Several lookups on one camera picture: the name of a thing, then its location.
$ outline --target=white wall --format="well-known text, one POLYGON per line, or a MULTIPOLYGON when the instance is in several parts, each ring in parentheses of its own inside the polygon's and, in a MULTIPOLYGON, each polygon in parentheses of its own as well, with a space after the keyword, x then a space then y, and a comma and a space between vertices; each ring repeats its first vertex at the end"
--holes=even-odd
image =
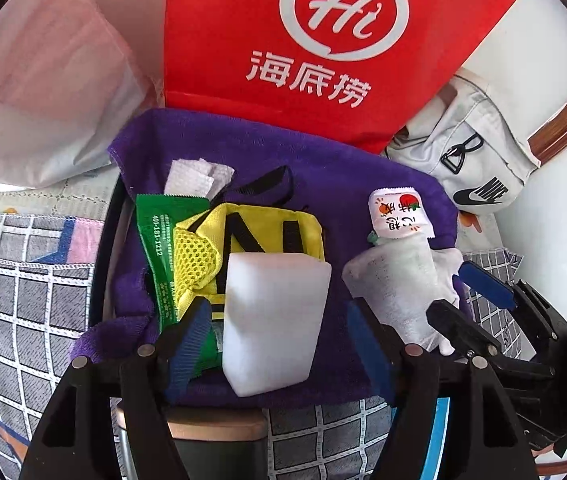
POLYGON ((527 139, 567 102, 567 9, 559 0, 517 0, 464 67, 501 92, 527 139))
POLYGON ((497 222, 506 247, 524 255, 518 277, 567 319, 567 148, 532 174, 497 222))

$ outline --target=pink patch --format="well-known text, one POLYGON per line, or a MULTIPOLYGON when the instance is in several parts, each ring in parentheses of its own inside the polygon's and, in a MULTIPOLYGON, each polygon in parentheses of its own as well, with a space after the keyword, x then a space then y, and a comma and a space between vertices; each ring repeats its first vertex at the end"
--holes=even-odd
POLYGON ((90 222, 81 219, 75 222, 75 230, 72 233, 72 240, 68 249, 67 263, 95 263, 102 227, 101 222, 90 222))

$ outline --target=gray checkered blanket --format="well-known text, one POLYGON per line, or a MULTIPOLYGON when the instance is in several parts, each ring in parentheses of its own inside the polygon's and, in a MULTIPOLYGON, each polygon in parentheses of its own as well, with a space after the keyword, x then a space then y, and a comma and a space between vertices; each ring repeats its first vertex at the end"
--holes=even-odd
POLYGON ((70 347, 87 329, 94 264, 61 262, 85 249, 78 237, 97 223, 0 215, 0 468, 7 479, 19 477, 20 446, 32 439, 70 347))
POLYGON ((265 411, 269 480, 366 478, 381 454, 393 413, 381 397, 265 411))

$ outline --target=food packet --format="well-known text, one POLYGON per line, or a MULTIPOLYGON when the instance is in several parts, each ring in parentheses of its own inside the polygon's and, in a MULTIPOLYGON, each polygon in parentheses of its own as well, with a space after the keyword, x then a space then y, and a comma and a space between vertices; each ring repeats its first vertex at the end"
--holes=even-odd
POLYGON ((377 189, 371 193, 368 207, 372 227, 379 238, 405 238, 415 233, 435 237, 421 196, 414 187, 377 189))
MULTIPOLYGON (((177 222, 208 211, 210 202, 205 198, 141 194, 136 204, 137 228, 152 271, 161 332, 179 322, 174 299, 173 230, 177 222)), ((211 328, 195 366, 195 377, 222 364, 221 348, 221 337, 211 328)))

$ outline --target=purple towel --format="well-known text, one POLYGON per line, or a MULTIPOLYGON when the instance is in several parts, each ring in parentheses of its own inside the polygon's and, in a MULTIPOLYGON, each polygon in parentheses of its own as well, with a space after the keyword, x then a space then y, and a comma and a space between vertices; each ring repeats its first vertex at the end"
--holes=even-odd
MULTIPOLYGON (((294 194, 285 208, 306 210, 324 229, 326 260, 333 272, 310 378, 276 392, 239 399, 222 371, 213 370, 190 383, 180 404, 292 408, 369 397, 371 386, 345 325, 350 294, 341 272, 348 260, 369 248, 370 193, 382 187, 415 187, 435 227, 432 248, 450 248, 456 240, 457 209, 433 177, 323 137, 224 116, 156 109, 123 129, 109 151, 133 199, 137 193, 163 192, 170 163, 176 158, 201 157, 235 168, 232 189, 288 166, 294 194)), ((232 190, 224 200, 273 204, 268 194, 246 196, 232 190)), ((113 285, 118 319, 86 332, 73 356, 84 354, 93 360, 125 356, 137 345, 156 339, 157 321, 144 285, 146 267, 136 228, 131 226, 113 285)))

